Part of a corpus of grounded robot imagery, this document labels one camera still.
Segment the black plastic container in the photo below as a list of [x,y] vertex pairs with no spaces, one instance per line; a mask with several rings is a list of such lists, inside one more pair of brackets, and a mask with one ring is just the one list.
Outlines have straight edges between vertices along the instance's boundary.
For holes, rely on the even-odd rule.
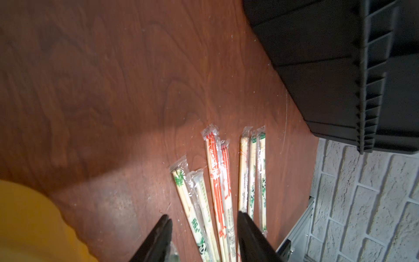
[[252,29],[311,132],[419,151],[418,0],[244,0]]

